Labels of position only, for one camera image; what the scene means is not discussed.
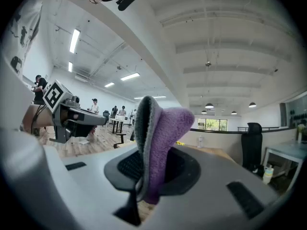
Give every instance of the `window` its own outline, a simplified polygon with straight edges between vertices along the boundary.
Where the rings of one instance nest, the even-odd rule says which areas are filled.
[[[227,131],[227,119],[199,118],[198,129]]]

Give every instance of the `gray knit fabric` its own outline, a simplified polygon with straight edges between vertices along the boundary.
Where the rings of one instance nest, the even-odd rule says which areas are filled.
[[[150,147],[161,112],[162,108],[151,96],[145,96],[138,107],[134,133],[143,160],[144,174],[137,184],[137,201],[144,198],[148,189]]]

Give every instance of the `wooden floor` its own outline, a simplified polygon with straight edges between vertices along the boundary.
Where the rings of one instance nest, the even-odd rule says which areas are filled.
[[[71,137],[65,144],[60,144],[49,140],[49,138],[54,138],[55,134],[53,127],[47,127],[46,130],[44,130],[43,128],[40,129],[40,136],[38,137],[38,140],[42,145],[50,145],[55,147],[61,158],[81,156],[85,154],[113,150],[113,145],[115,143],[120,143],[120,136],[112,134],[112,129],[113,125],[110,124],[108,126],[107,133],[105,134],[105,127],[99,126],[96,128],[95,133],[89,135],[86,138]],[[122,133],[126,134],[124,136],[125,142],[128,142],[127,140],[130,140],[132,132],[132,127],[129,128],[126,125],[123,127]],[[83,140],[88,140],[89,143],[83,145],[79,142]],[[149,216],[153,208],[154,205],[147,204],[144,201],[138,203],[141,221],[144,221]]]

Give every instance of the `white desk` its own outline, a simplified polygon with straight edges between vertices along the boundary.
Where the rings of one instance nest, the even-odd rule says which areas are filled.
[[[307,157],[307,144],[298,144],[296,141],[289,141],[267,147],[263,161],[264,167],[267,166],[270,153],[298,163],[294,177],[287,189],[290,190],[301,170],[304,159]]]
[[[120,125],[120,133],[122,132],[122,129],[123,129],[123,124],[125,122],[125,120],[117,120],[115,118],[109,118],[109,120],[112,120],[113,121],[113,131],[112,133],[114,134],[114,127],[115,127],[115,122],[117,122],[117,125],[116,125],[116,133],[117,133],[117,130],[118,130],[118,123],[121,122],[121,125]]]

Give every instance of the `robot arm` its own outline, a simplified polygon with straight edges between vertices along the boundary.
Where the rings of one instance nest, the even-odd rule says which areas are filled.
[[[80,99],[74,96],[58,80],[43,97],[46,107],[52,112],[56,138],[51,141],[66,143],[70,137],[86,137],[94,126],[106,124],[104,116],[93,114],[80,107]]]

